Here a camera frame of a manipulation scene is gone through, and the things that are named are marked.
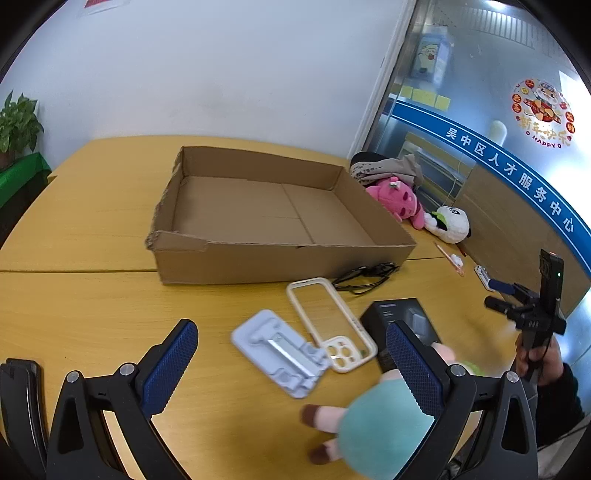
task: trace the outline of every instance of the green tablecloth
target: green tablecloth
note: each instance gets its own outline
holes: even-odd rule
[[[40,153],[32,153],[20,158],[16,163],[0,173],[0,208],[40,171],[51,171]]]

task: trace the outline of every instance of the black product box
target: black product box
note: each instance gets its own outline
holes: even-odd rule
[[[361,316],[361,324],[378,345],[378,362],[382,372],[396,368],[386,347],[386,330],[396,320],[403,320],[423,345],[441,343],[427,314],[417,299],[382,300],[373,302]]]

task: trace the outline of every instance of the green leaves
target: green leaves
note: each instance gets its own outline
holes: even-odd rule
[[[8,146],[10,145],[10,137],[7,135],[6,137],[0,138],[0,151],[6,153],[8,151]]]
[[[10,92],[4,102],[4,109],[0,111],[0,151],[10,150],[21,154],[27,147],[34,151],[37,136],[40,131],[44,131],[35,115],[37,101],[21,93],[17,101],[13,102],[12,94]]]
[[[12,93],[14,92],[14,90],[11,90],[10,93],[8,94],[8,96],[6,97],[6,100],[4,100],[4,108],[8,108],[8,105],[10,105],[10,102],[12,102]]]

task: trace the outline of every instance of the green plush toy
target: green plush toy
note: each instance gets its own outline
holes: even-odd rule
[[[433,348],[448,364],[455,362],[449,347],[434,343]],[[301,419],[310,427],[336,433],[336,438],[309,452],[313,463],[343,459],[372,480],[396,477],[434,421],[421,411],[399,370],[386,372],[349,408],[306,405]]]

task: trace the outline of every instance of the black eyeglasses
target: black eyeglasses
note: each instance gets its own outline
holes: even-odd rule
[[[344,273],[343,275],[335,279],[332,282],[332,284],[333,287],[339,291],[349,291],[353,295],[363,295],[379,287],[382,283],[389,279],[390,275],[393,272],[395,272],[398,268],[399,267],[397,267],[392,262],[380,263],[373,267],[368,267],[367,265],[364,265],[362,267],[354,268],[353,270]],[[376,277],[379,278],[379,280],[369,284],[340,285],[343,282],[347,282],[358,277]]]

